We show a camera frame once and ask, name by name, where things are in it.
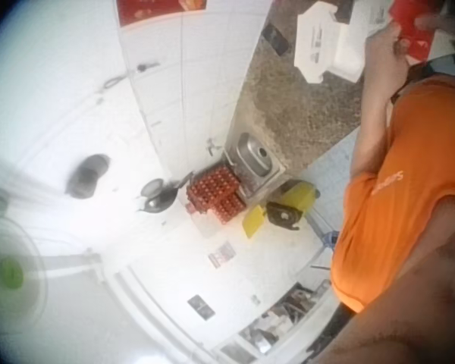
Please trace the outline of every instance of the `person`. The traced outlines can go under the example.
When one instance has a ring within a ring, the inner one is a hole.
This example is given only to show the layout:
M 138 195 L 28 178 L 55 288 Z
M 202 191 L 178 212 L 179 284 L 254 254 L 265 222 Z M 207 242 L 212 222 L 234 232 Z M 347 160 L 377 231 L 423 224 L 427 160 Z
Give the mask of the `person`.
M 427 18 L 419 22 L 440 24 Z M 360 312 L 319 363 L 455 362 L 455 77 L 406 87 L 407 44 L 369 39 L 362 120 L 331 268 Z

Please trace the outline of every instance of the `orange t-shirt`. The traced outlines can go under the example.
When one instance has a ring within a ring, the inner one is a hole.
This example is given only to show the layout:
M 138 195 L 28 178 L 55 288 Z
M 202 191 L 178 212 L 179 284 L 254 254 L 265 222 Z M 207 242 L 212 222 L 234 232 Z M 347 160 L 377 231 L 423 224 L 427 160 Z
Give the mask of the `orange t-shirt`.
M 396 103 L 377 175 L 347 187 L 331 279 L 361 311 L 395 279 L 439 199 L 455 196 L 455 81 L 430 78 Z

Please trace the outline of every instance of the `speckled granite countertop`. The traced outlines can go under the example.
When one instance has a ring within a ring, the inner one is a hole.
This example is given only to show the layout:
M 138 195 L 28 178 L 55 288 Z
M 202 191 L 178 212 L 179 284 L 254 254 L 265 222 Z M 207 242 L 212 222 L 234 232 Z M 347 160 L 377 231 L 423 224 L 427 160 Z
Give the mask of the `speckled granite countertop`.
M 359 126 L 360 82 L 326 73 L 322 84 L 308 84 L 293 66 L 297 16 L 313 3 L 274 1 L 267 22 L 280 30 L 290 49 L 280 57 L 260 38 L 234 115 L 234 122 L 248 123 L 292 175 Z

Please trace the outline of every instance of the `red paper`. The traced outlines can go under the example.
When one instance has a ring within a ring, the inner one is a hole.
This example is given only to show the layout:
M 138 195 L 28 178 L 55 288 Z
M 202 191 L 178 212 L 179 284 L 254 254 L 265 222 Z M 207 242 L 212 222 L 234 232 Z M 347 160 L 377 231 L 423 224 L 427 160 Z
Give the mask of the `red paper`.
M 393 20 L 401 25 L 401 39 L 409 41 L 408 55 L 426 61 L 430 54 L 434 31 L 415 27 L 415 19 L 424 14 L 437 14 L 438 9 L 429 0 L 395 0 L 389 10 Z

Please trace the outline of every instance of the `floor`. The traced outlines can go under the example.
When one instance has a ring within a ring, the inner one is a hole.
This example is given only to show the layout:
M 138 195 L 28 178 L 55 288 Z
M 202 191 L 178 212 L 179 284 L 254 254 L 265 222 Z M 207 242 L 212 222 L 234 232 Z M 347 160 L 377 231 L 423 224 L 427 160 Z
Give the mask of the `floor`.
M 342 228 L 344 191 L 349 183 L 350 161 L 358 130 L 343 138 L 300 175 L 320 191 L 309 214 L 323 233 Z

